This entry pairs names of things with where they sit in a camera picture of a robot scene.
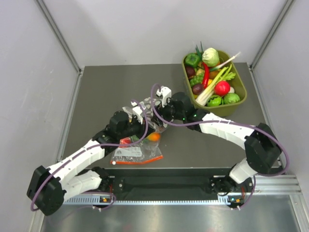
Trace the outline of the polka dot zip bag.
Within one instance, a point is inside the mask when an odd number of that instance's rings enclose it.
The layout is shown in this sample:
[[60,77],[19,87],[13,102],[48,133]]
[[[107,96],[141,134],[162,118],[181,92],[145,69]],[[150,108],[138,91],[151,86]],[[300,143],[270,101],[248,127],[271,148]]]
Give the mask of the polka dot zip bag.
[[148,98],[145,98],[143,101],[141,101],[140,104],[142,105],[143,109],[146,112],[149,127],[154,129],[154,131],[157,133],[162,133],[167,129],[168,125],[156,119],[152,121],[153,116],[155,116],[155,114],[153,113],[151,102],[153,102],[154,106],[158,106],[162,101],[161,99],[157,99],[157,98],[154,98],[153,100],[151,100],[151,98],[148,97]]

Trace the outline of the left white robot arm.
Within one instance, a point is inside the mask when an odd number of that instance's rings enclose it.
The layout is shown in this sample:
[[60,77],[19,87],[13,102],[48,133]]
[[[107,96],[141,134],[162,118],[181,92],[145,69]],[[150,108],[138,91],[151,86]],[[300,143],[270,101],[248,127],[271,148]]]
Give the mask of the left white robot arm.
[[35,169],[27,190],[31,211],[40,210],[49,216],[64,202],[81,193],[93,189],[106,191],[110,183],[104,169],[94,168],[84,174],[80,172],[112,153],[120,146],[121,139],[133,135],[145,138],[148,129],[144,110],[135,107],[132,118],[124,111],[115,112],[109,124],[79,150],[54,165]]

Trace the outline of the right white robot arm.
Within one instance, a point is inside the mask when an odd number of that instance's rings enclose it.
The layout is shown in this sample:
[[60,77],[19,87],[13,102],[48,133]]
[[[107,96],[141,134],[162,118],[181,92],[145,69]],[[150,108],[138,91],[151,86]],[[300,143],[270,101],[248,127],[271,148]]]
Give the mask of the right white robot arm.
[[224,178],[230,191],[237,191],[243,182],[257,174],[272,176],[270,170],[282,153],[283,148],[271,128],[264,123],[258,126],[237,123],[221,118],[207,110],[196,109],[183,92],[174,95],[163,94],[156,103],[151,99],[151,108],[160,123],[185,126],[193,131],[214,135],[238,145],[245,151],[246,157],[235,164]]

